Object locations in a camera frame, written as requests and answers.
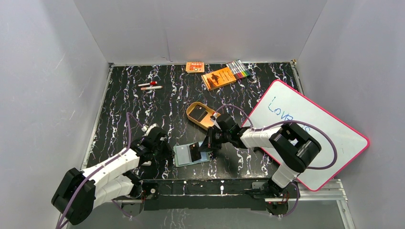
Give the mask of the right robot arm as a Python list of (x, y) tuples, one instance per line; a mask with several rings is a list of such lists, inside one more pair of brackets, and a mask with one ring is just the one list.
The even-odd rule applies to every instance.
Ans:
[(274, 127), (240, 127), (228, 114), (217, 117), (208, 127), (199, 151), (221, 149), (225, 143), (237, 148), (273, 148), (282, 163), (269, 179), (267, 187), (272, 196), (282, 197), (288, 185), (303, 173), (321, 151), (320, 143), (294, 122), (282, 121)]

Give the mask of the mint green card holder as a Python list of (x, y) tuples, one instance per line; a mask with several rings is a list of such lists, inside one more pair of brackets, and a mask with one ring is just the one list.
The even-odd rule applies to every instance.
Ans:
[(212, 151), (199, 151), (202, 142), (178, 145), (173, 147), (176, 167), (208, 162), (211, 160)]

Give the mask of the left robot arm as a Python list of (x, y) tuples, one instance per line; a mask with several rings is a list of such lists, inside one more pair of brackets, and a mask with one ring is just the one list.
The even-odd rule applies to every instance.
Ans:
[(145, 195), (141, 178), (132, 171), (154, 160), (165, 160), (173, 151), (168, 134), (157, 125), (131, 141), (115, 156), (84, 170), (72, 168), (63, 177), (51, 204), (72, 224), (83, 222), (93, 209), (117, 197)]

